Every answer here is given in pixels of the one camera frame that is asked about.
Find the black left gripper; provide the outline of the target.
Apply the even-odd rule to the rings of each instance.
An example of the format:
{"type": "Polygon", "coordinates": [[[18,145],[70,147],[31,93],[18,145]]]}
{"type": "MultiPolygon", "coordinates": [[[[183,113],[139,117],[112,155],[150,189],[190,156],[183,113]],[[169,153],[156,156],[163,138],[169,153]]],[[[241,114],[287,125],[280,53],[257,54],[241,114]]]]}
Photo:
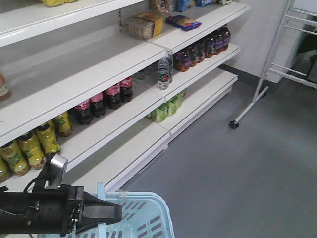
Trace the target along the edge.
{"type": "Polygon", "coordinates": [[[39,208],[35,216],[35,234],[65,236],[96,228],[99,224],[111,225],[121,221],[122,206],[104,201],[84,191],[82,186],[62,185],[60,189],[34,191],[39,208]]]}

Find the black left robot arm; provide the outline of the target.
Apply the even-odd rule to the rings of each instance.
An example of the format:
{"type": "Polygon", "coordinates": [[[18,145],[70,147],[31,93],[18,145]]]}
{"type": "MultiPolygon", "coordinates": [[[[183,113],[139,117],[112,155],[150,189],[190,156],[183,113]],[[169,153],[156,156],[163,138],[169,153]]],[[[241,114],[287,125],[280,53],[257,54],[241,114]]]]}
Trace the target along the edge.
{"type": "Polygon", "coordinates": [[[100,200],[81,186],[62,185],[31,193],[0,193],[1,234],[82,233],[122,219],[122,206],[100,200]]]}

